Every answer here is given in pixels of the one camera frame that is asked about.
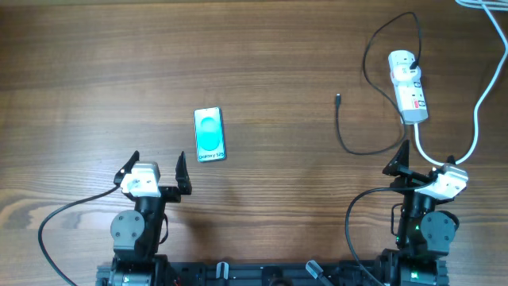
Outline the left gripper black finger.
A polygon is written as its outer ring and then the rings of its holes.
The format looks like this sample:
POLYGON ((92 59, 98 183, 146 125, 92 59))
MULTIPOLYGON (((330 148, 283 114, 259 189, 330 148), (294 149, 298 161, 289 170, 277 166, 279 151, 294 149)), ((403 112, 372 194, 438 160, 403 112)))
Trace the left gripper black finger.
POLYGON ((129 160, 120 168, 120 170, 114 176, 114 184, 120 186, 122 180, 127 174, 132 172, 132 168, 136 162, 140 159, 140 153, 136 150, 129 160))
POLYGON ((178 184, 179 192, 182 195, 192 193, 191 180, 187 171, 187 161, 185 152, 181 152, 175 167, 175 180, 178 184))

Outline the smartphone with teal screen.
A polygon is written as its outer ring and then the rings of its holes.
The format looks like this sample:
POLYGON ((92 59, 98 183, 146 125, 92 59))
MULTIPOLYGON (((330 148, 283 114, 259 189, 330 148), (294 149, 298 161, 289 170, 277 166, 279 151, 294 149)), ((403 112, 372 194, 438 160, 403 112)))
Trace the smartphone with teal screen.
POLYGON ((195 110, 194 130, 198 162, 226 158, 222 114, 218 106, 195 110))

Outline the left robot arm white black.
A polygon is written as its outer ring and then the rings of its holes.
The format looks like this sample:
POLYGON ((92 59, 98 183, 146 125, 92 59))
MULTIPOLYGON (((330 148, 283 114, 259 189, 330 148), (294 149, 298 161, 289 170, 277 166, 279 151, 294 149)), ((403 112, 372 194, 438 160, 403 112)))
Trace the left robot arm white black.
POLYGON ((167 240, 161 234, 168 228, 165 207, 180 203, 192 192, 186 155, 179 155, 175 166, 175 186, 160 185, 160 169, 156 162, 141 161, 136 151, 115 174, 114 184, 135 203, 132 210, 122 211, 111 222, 114 258, 111 266, 98 268, 97 285, 180 285, 179 274, 159 245, 167 240))

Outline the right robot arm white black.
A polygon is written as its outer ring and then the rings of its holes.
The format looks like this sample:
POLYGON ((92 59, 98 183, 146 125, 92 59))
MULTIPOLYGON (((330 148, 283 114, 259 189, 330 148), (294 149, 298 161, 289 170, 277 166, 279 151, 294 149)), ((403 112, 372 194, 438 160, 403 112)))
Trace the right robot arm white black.
POLYGON ((385 249, 375 260, 375 278, 384 285, 448 286, 448 269, 442 258, 460 221, 436 206, 448 203, 467 187, 468 174, 453 163, 445 163, 424 175, 410 170, 410 142, 404 141, 383 174, 403 195, 400 204, 396 249, 385 249))

